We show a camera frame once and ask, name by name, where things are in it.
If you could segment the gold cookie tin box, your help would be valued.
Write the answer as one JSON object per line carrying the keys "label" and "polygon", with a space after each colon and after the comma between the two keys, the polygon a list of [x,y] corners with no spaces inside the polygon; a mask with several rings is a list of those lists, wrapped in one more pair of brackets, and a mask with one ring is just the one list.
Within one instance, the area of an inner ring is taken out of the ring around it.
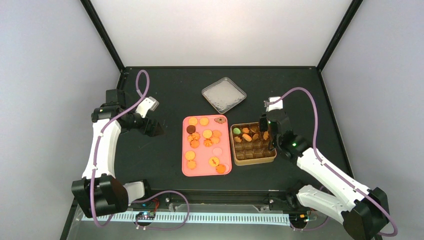
{"label": "gold cookie tin box", "polygon": [[[247,142],[242,138],[242,134],[234,135],[233,128],[249,128],[252,137],[251,142]],[[234,137],[240,137],[242,142],[234,141]],[[261,132],[258,122],[233,124],[230,127],[230,140],[233,160],[237,166],[247,166],[256,164],[271,163],[277,156],[275,149],[268,149],[269,140],[268,133]]]}

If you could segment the green round cookie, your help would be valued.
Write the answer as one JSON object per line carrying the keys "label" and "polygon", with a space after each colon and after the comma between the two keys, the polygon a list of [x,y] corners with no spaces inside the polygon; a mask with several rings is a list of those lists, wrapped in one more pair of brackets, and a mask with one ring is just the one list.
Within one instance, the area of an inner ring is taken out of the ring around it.
{"label": "green round cookie", "polygon": [[232,133],[234,135],[240,135],[242,133],[242,130],[239,127],[234,127]]}

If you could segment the pink plastic tray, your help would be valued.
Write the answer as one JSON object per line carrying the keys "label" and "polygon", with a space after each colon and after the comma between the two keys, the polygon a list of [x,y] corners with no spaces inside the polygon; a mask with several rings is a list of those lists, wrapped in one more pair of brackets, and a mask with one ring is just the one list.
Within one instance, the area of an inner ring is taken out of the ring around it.
{"label": "pink plastic tray", "polygon": [[[198,124],[196,127],[196,132],[193,134],[188,134],[186,131],[188,124],[188,119],[191,117],[196,117],[198,119]],[[209,118],[209,124],[207,126],[202,126],[199,124],[199,119],[207,117]],[[230,132],[228,120],[226,118],[226,123],[219,124],[214,121],[216,117],[224,117],[222,114],[216,115],[197,115],[197,116],[187,116],[182,121],[182,148],[181,148],[181,171],[187,177],[204,177],[204,176],[220,176],[227,175],[232,170],[232,156],[231,156],[231,144],[230,144]],[[202,133],[204,130],[219,130],[222,135],[221,137],[211,137],[213,141],[213,146],[205,147],[203,141],[206,139],[203,137]],[[223,153],[221,156],[214,156],[213,149],[221,148]],[[185,159],[185,153],[187,151],[195,152],[195,159],[188,161]],[[216,167],[212,167],[209,164],[209,159],[211,157],[217,157],[220,160],[220,164]]]}

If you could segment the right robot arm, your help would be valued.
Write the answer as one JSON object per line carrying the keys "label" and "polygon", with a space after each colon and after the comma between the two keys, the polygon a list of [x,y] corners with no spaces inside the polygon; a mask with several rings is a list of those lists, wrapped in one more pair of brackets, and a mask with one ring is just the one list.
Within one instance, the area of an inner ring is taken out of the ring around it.
{"label": "right robot arm", "polygon": [[318,210],[339,222],[355,240],[371,240],[389,224],[389,204],[380,188],[370,189],[340,170],[301,135],[296,135],[283,109],[261,115],[259,129],[269,134],[270,148],[318,180],[329,192],[304,185],[286,193],[285,204]]}

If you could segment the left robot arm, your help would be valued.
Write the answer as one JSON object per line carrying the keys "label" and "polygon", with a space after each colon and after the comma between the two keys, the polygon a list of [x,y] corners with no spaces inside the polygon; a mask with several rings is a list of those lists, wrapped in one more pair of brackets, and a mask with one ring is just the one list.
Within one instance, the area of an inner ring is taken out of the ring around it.
{"label": "left robot arm", "polygon": [[71,192],[87,218],[123,213],[133,201],[145,196],[145,180],[122,184],[116,179],[115,156],[123,130],[136,129],[148,137],[163,134],[159,122],[147,116],[158,105],[150,96],[127,107],[125,92],[111,89],[106,91],[106,102],[94,109],[89,159],[81,179],[71,185]]}

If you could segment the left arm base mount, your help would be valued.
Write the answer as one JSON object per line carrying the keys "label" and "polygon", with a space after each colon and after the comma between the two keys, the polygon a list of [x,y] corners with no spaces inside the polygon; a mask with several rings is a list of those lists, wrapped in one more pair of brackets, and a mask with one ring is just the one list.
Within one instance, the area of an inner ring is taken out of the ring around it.
{"label": "left arm base mount", "polygon": [[169,203],[166,201],[166,198],[170,197],[170,190],[153,191],[150,195],[132,201],[128,207],[148,211],[158,210],[160,208],[166,208],[166,205]]}

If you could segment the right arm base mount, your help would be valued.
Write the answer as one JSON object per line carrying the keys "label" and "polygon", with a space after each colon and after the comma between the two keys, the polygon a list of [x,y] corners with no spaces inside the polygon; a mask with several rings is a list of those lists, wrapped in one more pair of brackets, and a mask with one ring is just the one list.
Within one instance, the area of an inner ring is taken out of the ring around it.
{"label": "right arm base mount", "polygon": [[271,210],[282,210],[289,212],[307,212],[316,211],[312,207],[306,207],[300,204],[296,194],[292,191],[271,191],[264,199]]}

